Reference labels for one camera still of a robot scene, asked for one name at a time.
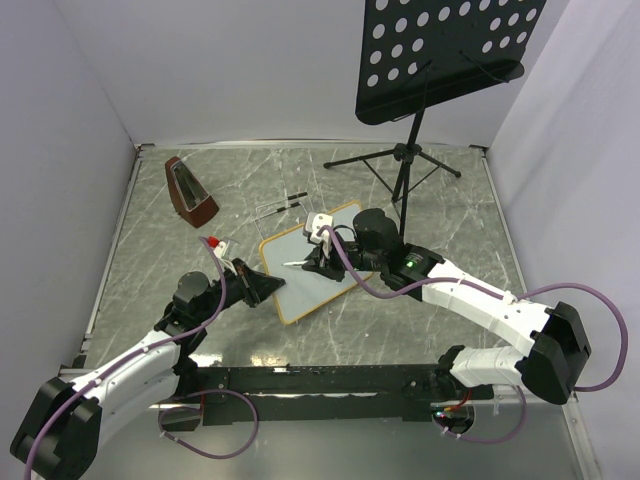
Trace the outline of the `yellow framed whiteboard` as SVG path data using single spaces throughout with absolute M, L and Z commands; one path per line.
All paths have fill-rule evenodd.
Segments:
M 336 282 L 306 272 L 300 266 L 287 265 L 302 261 L 314 247 L 303 234 L 309 214 L 304 206 L 294 208 L 292 218 L 299 219 L 300 223 L 266 236 L 259 245 L 265 272 L 285 280 L 285 285 L 273 295 L 278 316 L 284 325 L 297 322 L 357 285 L 349 274 Z

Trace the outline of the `white whiteboard marker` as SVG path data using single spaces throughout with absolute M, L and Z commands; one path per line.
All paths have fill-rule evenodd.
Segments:
M 302 267 L 303 265 L 311 265 L 312 263 L 313 263 L 312 260 L 287 261 L 287 262 L 283 262 L 282 266 L 285 266 L 285 267 Z

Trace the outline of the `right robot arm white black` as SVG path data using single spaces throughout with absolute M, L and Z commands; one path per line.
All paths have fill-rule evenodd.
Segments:
M 538 398 L 565 404 L 591 354 L 578 311 L 564 302 L 551 307 L 491 286 L 441 255 L 402 240 L 393 220 L 378 209 L 360 211 L 350 240 L 327 213 L 311 213 L 303 227 L 312 252 L 302 268 L 334 281 L 364 272 L 379 274 L 385 291 L 449 310 L 505 341 L 503 347 L 454 346 L 440 359 L 438 390 L 458 398 L 483 385 L 525 387 Z

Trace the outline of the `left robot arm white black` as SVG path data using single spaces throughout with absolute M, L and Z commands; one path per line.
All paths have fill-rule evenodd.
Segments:
M 192 398 L 198 378 L 190 356 L 207 326 L 223 310 L 239 302 L 254 308 L 286 284 L 240 259 L 217 270 L 217 280 L 184 274 L 161 319 L 124 353 L 70 381 L 41 385 L 10 444 L 24 478 L 79 479 L 99 448 L 149 406 Z

